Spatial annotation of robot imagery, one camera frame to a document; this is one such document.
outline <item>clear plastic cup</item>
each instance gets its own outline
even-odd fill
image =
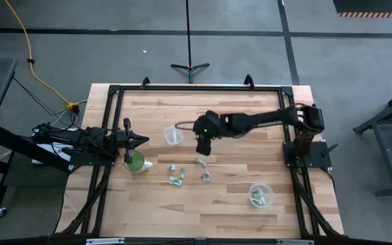
[[[263,192],[263,201],[261,203],[259,203],[258,198],[255,199],[255,193],[257,193],[259,190]],[[266,183],[256,183],[249,188],[249,201],[257,208],[269,207],[273,203],[274,199],[274,192],[272,188]]]
[[[184,137],[180,129],[175,128],[175,126],[170,126],[164,130],[164,138],[170,146],[175,146],[181,143]]]

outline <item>wire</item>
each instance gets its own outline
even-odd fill
[[[49,106],[47,106],[43,101],[41,101],[39,99],[39,97],[37,97],[35,94],[33,94],[33,92],[31,92],[29,89],[27,89],[24,85],[22,85],[15,77],[13,77],[13,79],[19,84],[19,86],[21,86],[25,92],[28,93],[28,95],[34,99],[34,101],[39,104],[49,115],[51,116],[56,116],[58,114],[63,113],[65,110],[55,113],[51,108],[49,108]]]
[[[190,123],[195,123],[195,121],[184,121],[184,122],[177,122],[175,124],[175,128],[177,129],[181,129],[181,130],[188,130],[188,131],[192,131],[193,129],[189,129],[189,128],[183,128],[183,127],[179,127],[178,125],[183,125],[183,124],[190,124]]]
[[[75,128],[77,128],[79,130],[83,130],[83,129],[79,128],[79,126],[77,126],[77,124],[80,122],[80,116],[78,116],[78,120],[76,122],[75,122],[75,118],[76,118],[76,114],[71,114],[71,116],[69,117],[69,120],[71,121],[71,124],[73,126],[75,126]]]
[[[44,82],[42,79],[40,79],[39,77],[37,77],[37,75],[34,72],[34,59],[33,59],[33,53],[31,51],[31,43],[30,43],[30,39],[27,33],[27,30],[24,27],[24,24],[22,23],[22,21],[20,20],[18,14],[16,13],[16,11],[14,11],[14,8],[10,5],[10,3],[8,2],[8,0],[5,0],[5,3],[7,4],[7,6],[10,8],[10,10],[12,11],[13,15],[16,17],[16,19],[18,19],[18,22],[20,24],[20,26],[22,27],[22,30],[24,31],[25,34],[25,38],[27,39],[27,44],[28,44],[28,51],[29,51],[29,58],[27,59],[28,63],[30,64],[30,70],[31,70],[31,74],[33,74],[34,78],[41,82],[43,85],[47,86],[50,90],[54,91],[54,93],[56,95],[58,95],[65,103],[66,105],[71,105],[71,104],[76,104],[76,103],[72,103],[69,102],[68,100],[66,100],[55,88],[51,87],[49,84],[47,84],[46,82]]]
[[[57,227],[59,226],[59,223],[60,223],[60,218],[61,218],[61,213],[62,213],[61,210],[63,210],[63,204],[65,203],[65,193],[66,193],[65,190],[63,190],[61,192],[61,207],[60,207],[59,219],[57,219],[57,222],[55,223],[54,231],[52,232],[52,234],[54,234],[55,231],[57,231]]]
[[[335,190],[335,180],[333,180],[332,174],[331,174],[329,171],[327,171],[327,169],[325,169],[324,167],[321,167],[321,169],[322,169],[324,172],[326,172],[326,174],[331,178],[331,180],[332,180],[332,186],[333,186],[333,191],[336,191],[336,190]]]
[[[67,148],[67,146],[64,145],[64,144],[59,144],[59,143],[57,143],[57,144],[54,144],[54,148],[57,148],[57,149],[64,149],[64,148]]]
[[[54,142],[51,143],[51,148],[52,148],[52,150],[54,151],[54,154],[55,154],[56,156],[60,156],[60,155],[57,153],[57,151],[54,149]]]
[[[64,132],[64,131],[67,131],[68,129],[70,129],[71,127],[72,127],[72,125],[73,124],[70,124],[69,126],[67,126],[67,128],[65,128],[65,129],[59,129],[59,130],[52,130],[52,131],[50,131],[50,133],[58,133],[58,132]],[[35,133],[35,129],[37,129],[36,127],[34,127],[34,128],[32,128],[31,130],[32,130],[32,132],[34,132]]]
[[[102,134],[102,132],[101,132],[101,133],[99,133],[98,135],[93,136],[93,134],[92,134],[91,132],[79,128],[79,127],[76,125],[76,123],[74,122],[74,120],[75,120],[75,115],[72,114],[71,116],[73,116],[73,117],[70,118],[71,123],[72,123],[77,129],[79,129],[79,130],[81,130],[81,131],[83,131],[83,132],[85,132],[85,133],[88,133],[90,136],[92,136],[93,139],[96,139],[96,137],[98,137],[99,135]],[[93,142],[93,140],[91,140],[90,143],[91,143],[92,145],[96,146],[96,147],[99,147],[99,148],[103,151],[103,153],[106,154],[106,155],[109,156],[109,157],[118,158],[118,157],[120,156],[120,153],[119,153],[119,150],[117,149],[117,147],[115,147],[115,149],[114,149],[114,150],[116,151],[116,154],[111,154],[111,153],[109,153],[103,146],[98,146],[98,145],[96,145],[96,144]]]
[[[79,101],[78,103],[79,103],[79,104],[87,103],[87,99],[82,100],[82,101]],[[54,126],[58,121],[60,121],[60,123],[61,123],[62,125],[68,126],[68,125],[65,124],[63,121],[60,120],[60,118],[61,118],[64,114],[66,114],[66,112],[67,112],[67,109],[57,118],[57,120],[55,120],[55,121],[51,124],[51,126]]]
[[[10,155],[10,153],[12,153],[12,151],[8,150],[8,151],[4,152],[3,154],[0,154],[0,160],[3,159],[4,157]]]

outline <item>metal bracket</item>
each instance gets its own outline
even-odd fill
[[[253,82],[253,79],[249,74],[246,76],[246,78],[244,78],[244,85],[247,85],[247,84],[249,84],[250,89],[255,88],[255,83]]]
[[[287,167],[332,167],[326,142],[311,142],[310,151],[303,161],[297,157],[294,142],[284,142],[282,148]]]
[[[276,244],[279,244],[279,245],[314,245],[314,241],[312,241],[312,240],[280,239],[280,240],[276,240]]]
[[[124,244],[125,238],[97,238],[87,239],[86,245],[98,245],[98,244]]]
[[[148,77],[145,77],[145,78],[143,79],[141,88],[144,89],[144,88],[146,87],[146,85],[149,84],[149,83],[150,83],[149,78],[148,78]]]
[[[119,91],[120,85],[110,85],[108,87],[108,94],[113,95],[115,92]]]
[[[281,86],[280,90],[290,97],[293,96],[293,88],[291,86]]]

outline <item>black cable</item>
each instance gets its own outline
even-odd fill
[[[71,117],[70,117],[70,121],[71,121],[71,123],[72,123],[77,129],[79,129],[79,130],[81,130],[81,131],[83,131],[83,132],[88,133],[90,136],[92,136],[93,139],[95,139],[97,136],[99,136],[99,135],[102,134],[102,132],[101,132],[99,135],[93,136],[91,132],[79,128],[79,126],[77,126],[76,123],[74,122],[74,121],[75,121],[75,115],[73,115],[73,114],[72,114]],[[118,148],[115,148],[115,149],[114,149],[114,150],[116,151],[116,154],[111,154],[111,153],[109,153],[103,146],[97,146],[97,145],[96,145],[94,142],[92,142],[92,141],[90,141],[90,143],[91,143],[92,145],[94,145],[95,147],[99,147],[99,148],[103,151],[103,153],[106,154],[106,155],[109,156],[109,157],[118,158],[118,157],[120,156],[120,153],[119,153]]]
[[[54,145],[54,147],[57,149],[64,149],[64,148],[67,148],[67,145],[66,146],[55,146]]]
[[[331,178],[331,180],[332,180],[332,186],[333,186],[333,191],[335,192],[335,180],[333,180],[332,174],[329,173],[329,171],[327,171],[327,169],[324,168],[324,167],[321,167],[321,169],[322,169],[324,172],[326,172],[326,174]]]
[[[175,124],[175,128],[177,129],[181,129],[181,130],[188,130],[188,131],[192,131],[193,129],[189,129],[189,128],[183,128],[183,127],[179,127],[178,125],[183,125],[183,124],[190,124],[190,123],[195,123],[195,121],[183,121],[183,122],[177,122]]]
[[[61,213],[63,212],[63,204],[65,203],[65,193],[66,193],[66,190],[63,190],[61,193],[61,206],[60,206],[59,218],[57,219],[57,222],[55,223],[54,231],[52,232],[52,234],[54,234],[55,231],[57,231],[57,227],[59,226],[59,223],[60,223]]]
[[[69,126],[66,125],[67,128],[65,128],[65,129],[52,130],[52,131],[50,131],[50,133],[59,133],[59,132],[67,131],[67,130],[70,129],[73,125],[74,125],[74,124],[71,123]],[[32,131],[33,133],[36,133],[36,131],[35,131],[36,129],[38,130],[37,127],[34,127],[34,128],[31,129],[31,131]]]
[[[34,101],[38,104],[38,105],[40,105],[49,115],[51,115],[51,116],[57,116],[57,115],[59,115],[59,114],[61,114],[61,113],[63,113],[65,110],[63,110],[63,111],[61,111],[61,112],[58,112],[58,113],[55,113],[51,108],[49,108],[43,101],[41,101],[40,99],[39,99],[39,97],[37,97],[36,95],[34,95],[33,94],[33,92],[31,92],[29,89],[27,89],[25,86],[23,86],[15,77],[13,77],[13,80],[15,80],[18,84],[19,84],[19,86],[21,87],[21,88],[23,88],[24,90],[25,90],[25,92],[27,92],[28,93],[28,95],[32,98],[32,99],[34,99]]]
[[[56,156],[60,156],[60,155],[57,153],[57,151],[54,149],[54,142],[51,142],[51,148],[52,148],[52,150],[54,151],[54,154],[55,154]]]

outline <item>orange and black striped tape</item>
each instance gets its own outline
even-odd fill
[[[382,12],[343,12],[338,13],[339,17],[351,17],[351,18],[392,18],[392,13]]]

